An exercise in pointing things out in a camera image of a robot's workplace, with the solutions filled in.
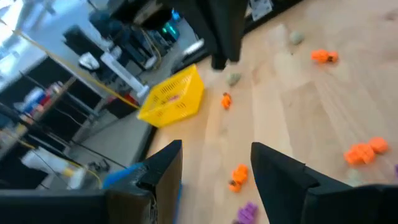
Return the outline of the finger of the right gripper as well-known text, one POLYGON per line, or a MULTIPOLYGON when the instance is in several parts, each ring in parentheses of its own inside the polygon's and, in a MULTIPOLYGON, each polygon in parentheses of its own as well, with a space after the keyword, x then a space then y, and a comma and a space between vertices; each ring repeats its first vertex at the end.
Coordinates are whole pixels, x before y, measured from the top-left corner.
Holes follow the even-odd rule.
POLYGON ((243 37, 244 37, 243 32, 237 32, 232 35, 231 47, 230 47, 231 53, 229 56, 229 59, 232 62, 238 62, 240 60, 243 37))
POLYGON ((213 69, 225 69, 226 67, 226 49, 227 42, 224 39, 218 37, 213 38, 213 52, 211 55, 211 66, 213 69))

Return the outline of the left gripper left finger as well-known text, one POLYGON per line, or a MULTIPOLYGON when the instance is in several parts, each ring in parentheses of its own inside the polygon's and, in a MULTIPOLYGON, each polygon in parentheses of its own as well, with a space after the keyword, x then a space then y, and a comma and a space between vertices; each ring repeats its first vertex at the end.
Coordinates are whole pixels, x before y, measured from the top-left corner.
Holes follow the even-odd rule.
POLYGON ((107 176, 95 190, 2 190, 1 223, 173 223, 182 178, 182 141, 107 176))

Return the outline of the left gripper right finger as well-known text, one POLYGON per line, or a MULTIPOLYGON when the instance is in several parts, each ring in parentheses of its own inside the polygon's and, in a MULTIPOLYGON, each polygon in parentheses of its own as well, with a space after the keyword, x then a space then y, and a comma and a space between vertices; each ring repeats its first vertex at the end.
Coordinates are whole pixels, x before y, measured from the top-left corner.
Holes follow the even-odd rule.
POLYGON ((270 223, 397 223, 397 186, 352 187, 260 142, 254 180, 270 223))

